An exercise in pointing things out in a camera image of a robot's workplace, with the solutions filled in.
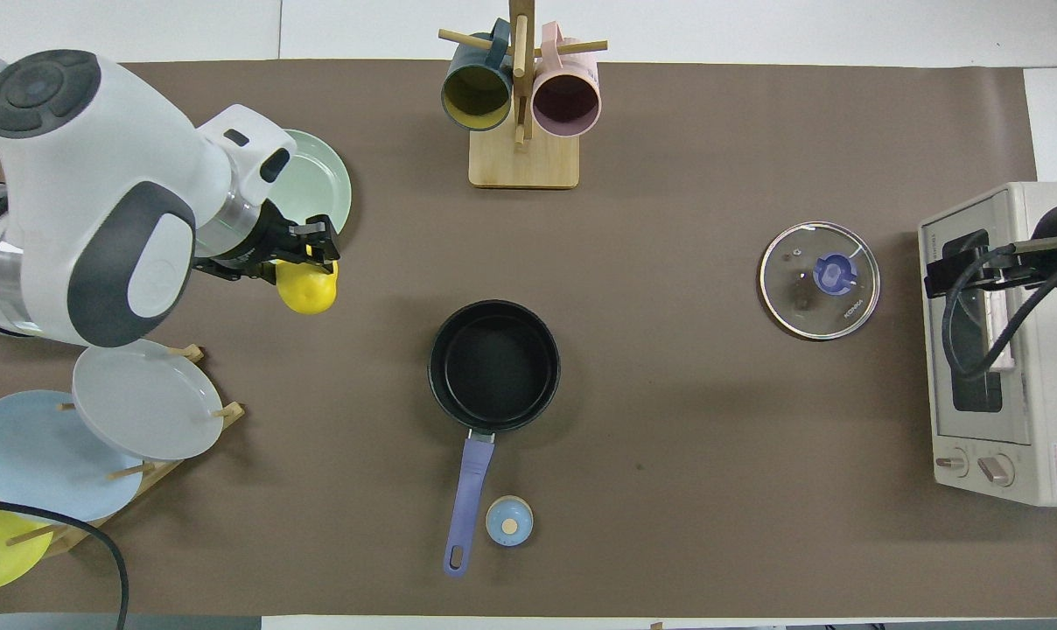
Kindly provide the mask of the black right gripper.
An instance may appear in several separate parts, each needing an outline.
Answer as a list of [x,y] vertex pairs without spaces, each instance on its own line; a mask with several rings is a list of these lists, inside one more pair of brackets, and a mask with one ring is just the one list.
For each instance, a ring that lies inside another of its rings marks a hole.
[[977,246],[945,255],[935,268],[926,267],[923,276],[925,299],[945,298],[959,284],[961,291],[1008,291],[1012,288],[1040,288],[1046,280],[1038,267],[1038,254],[1025,244],[1013,242],[988,248]]

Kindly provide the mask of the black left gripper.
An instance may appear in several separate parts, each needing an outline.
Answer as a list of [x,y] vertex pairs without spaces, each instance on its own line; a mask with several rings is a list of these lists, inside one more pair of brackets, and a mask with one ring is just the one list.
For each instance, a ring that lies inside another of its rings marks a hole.
[[248,238],[228,254],[193,257],[193,270],[228,282],[242,277],[277,282],[276,262],[329,266],[340,259],[335,227],[328,215],[313,215],[297,224],[265,200]]

